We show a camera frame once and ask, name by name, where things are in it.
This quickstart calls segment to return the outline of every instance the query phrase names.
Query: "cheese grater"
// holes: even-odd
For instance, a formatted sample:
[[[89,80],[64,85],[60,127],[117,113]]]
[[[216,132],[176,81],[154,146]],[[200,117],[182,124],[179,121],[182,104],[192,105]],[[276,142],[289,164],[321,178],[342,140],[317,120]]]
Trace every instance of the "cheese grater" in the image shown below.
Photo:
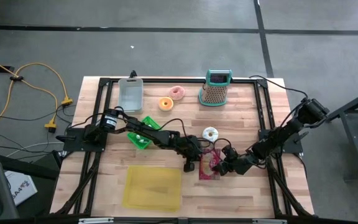
[[[205,106],[224,105],[231,75],[231,70],[208,70],[203,87],[198,94],[200,103]]]

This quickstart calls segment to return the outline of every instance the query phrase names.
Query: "green basket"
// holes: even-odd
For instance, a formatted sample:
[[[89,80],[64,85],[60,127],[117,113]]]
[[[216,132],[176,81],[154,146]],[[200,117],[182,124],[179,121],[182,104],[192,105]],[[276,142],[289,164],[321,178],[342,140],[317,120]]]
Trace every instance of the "green basket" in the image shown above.
[[[142,122],[144,122],[146,125],[151,125],[154,129],[160,128],[157,122],[155,122],[150,116],[145,117]],[[137,134],[135,133],[128,133],[127,136],[138,149],[145,149],[151,143],[151,140],[143,136],[140,136],[140,139],[137,139]]]

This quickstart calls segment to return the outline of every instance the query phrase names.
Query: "pink donut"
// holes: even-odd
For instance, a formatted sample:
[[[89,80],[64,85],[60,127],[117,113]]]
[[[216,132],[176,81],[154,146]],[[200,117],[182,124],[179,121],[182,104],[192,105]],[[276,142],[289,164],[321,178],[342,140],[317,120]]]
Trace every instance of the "pink donut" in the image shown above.
[[[169,90],[168,96],[173,100],[180,100],[185,96],[185,89],[182,86],[174,86]]]

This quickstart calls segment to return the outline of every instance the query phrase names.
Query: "white cable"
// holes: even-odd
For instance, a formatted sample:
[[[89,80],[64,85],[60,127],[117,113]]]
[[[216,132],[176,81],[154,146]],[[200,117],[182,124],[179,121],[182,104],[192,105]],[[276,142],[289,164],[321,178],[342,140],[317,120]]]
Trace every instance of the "white cable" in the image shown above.
[[[34,146],[42,146],[42,145],[44,145],[44,144],[64,144],[64,142],[43,142],[43,143],[33,144],[33,145],[31,145],[31,146],[26,146],[26,147],[22,148],[21,150],[16,150],[16,151],[10,153],[9,155],[7,155],[6,157],[9,157],[9,156],[11,156],[11,155],[13,155],[13,154],[15,154],[15,153],[17,153],[17,152],[19,152],[19,151],[22,151],[23,149],[28,149],[28,148],[34,147]]]

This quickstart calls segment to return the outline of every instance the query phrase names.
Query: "orange donut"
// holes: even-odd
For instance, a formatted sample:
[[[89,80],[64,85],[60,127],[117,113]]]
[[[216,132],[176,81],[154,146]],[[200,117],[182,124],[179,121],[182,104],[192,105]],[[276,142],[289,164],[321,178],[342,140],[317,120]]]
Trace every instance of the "orange donut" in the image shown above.
[[[158,101],[158,107],[163,111],[170,111],[173,108],[173,100],[169,97],[162,97]]]

